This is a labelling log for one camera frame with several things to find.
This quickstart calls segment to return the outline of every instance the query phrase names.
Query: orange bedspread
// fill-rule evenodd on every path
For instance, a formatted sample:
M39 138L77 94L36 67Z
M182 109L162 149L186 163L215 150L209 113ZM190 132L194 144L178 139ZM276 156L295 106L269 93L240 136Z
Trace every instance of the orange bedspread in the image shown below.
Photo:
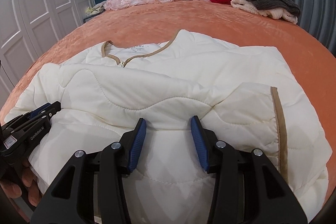
M336 151L336 59L315 38L283 20L253 15L229 5L177 1L109 11L67 35L41 56L16 85L0 112L15 105L33 76L48 62L61 63L106 40L117 47L168 41L178 29L200 32L239 46L275 46L315 107L326 137ZM327 198L336 186L336 154L328 164Z

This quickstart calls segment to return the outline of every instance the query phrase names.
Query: human hand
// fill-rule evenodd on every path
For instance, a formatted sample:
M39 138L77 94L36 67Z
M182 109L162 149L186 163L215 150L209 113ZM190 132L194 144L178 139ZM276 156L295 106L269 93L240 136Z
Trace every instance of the human hand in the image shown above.
M31 171L28 159L24 159L22 161L22 165L24 166L22 170L22 182L27 187L28 200L33 206L37 206L42 198L40 190L37 186L37 177ZM23 217L25 221L29 222L29 218L12 200L12 198L19 198L22 195L20 187L15 183L5 179L0 180L0 186L17 212Z

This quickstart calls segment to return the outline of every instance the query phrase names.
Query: white quilted jacket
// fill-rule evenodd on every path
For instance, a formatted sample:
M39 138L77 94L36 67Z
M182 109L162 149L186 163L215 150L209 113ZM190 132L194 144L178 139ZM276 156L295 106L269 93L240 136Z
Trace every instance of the white quilted jacket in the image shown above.
M262 149L308 220L323 205L332 151L275 47L238 47L186 30L126 50L104 42L44 65L5 120L54 101L62 110L29 158L43 192L76 150L100 151L143 117L139 163L124 180L131 220L206 223L215 179L200 167L191 136L189 121L198 115L234 148Z

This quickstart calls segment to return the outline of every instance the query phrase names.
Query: pile of clothes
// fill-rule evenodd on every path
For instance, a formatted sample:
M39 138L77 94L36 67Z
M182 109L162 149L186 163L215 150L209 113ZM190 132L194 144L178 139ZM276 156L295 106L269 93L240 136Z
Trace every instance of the pile of clothes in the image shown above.
M105 11L104 8L104 4L106 3L106 1L103 1L101 3L98 3L97 5L93 6L93 7L88 7L86 10L86 16L93 16L93 15L98 15L101 14L102 12Z
M270 17L272 19L283 18L297 24L297 17L301 14L300 7L292 0L210 0L214 3L231 4L252 14Z

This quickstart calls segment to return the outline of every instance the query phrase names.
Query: blue gripper pad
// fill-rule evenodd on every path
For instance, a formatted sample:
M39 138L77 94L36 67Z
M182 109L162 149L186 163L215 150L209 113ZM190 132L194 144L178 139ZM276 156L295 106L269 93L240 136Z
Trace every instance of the blue gripper pad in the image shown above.
M207 172L209 170L208 150L205 146L203 137L201 135L201 129L198 127L195 117L191 118L191 134L194 139L199 163L201 164L204 171Z
M34 118L35 116L37 116L43 109L45 109L46 107L50 106L50 103L46 103L43 106L35 109L31 114L30 114L30 118Z
M129 151L129 163L127 166L129 172L133 172L133 170L137 167L142 145L146 136L146 129L147 129L146 120L143 119L140 128L137 132L137 135L134 138L132 148Z

